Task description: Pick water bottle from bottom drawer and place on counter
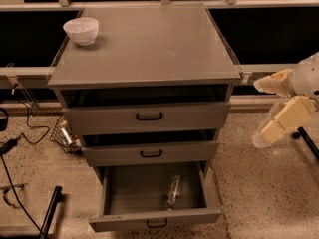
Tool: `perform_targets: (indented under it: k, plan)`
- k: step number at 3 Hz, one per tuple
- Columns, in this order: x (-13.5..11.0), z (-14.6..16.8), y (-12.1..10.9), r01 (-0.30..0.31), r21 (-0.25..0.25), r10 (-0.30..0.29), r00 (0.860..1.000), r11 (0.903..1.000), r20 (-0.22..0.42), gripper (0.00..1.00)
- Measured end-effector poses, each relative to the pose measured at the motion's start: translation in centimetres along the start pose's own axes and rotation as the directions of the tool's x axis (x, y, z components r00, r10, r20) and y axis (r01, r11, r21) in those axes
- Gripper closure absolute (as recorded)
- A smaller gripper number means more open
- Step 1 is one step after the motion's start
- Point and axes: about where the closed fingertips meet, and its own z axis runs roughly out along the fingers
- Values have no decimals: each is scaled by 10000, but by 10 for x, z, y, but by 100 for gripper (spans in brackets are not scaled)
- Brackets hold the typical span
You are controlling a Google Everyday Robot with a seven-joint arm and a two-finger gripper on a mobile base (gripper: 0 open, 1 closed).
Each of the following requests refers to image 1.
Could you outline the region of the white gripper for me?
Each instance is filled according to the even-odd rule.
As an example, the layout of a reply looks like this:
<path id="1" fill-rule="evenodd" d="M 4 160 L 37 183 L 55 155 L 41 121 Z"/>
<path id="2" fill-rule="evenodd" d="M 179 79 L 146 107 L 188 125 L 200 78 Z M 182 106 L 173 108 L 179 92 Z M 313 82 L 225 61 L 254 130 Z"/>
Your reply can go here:
<path id="1" fill-rule="evenodd" d="M 266 148 L 313 119 L 317 110 L 314 100 L 319 100 L 319 53 L 300 61 L 293 70 L 284 69 L 260 78 L 253 86 L 261 93 L 284 98 L 295 96 L 288 101 L 277 101 L 252 135 L 255 147 Z"/>

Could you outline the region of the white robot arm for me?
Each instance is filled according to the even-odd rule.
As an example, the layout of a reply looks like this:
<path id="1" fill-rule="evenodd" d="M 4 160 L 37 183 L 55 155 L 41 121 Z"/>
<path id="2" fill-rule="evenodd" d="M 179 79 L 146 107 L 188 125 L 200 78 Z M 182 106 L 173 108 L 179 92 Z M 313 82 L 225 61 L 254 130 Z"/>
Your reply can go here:
<path id="1" fill-rule="evenodd" d="M 260 78 L 253 86 L 261 93 L 281 97 L 252 136 L 255 147 L 266 148 L 313 119 L 319 103 L 319 54 L 300 61 L 293 69 Z"/>

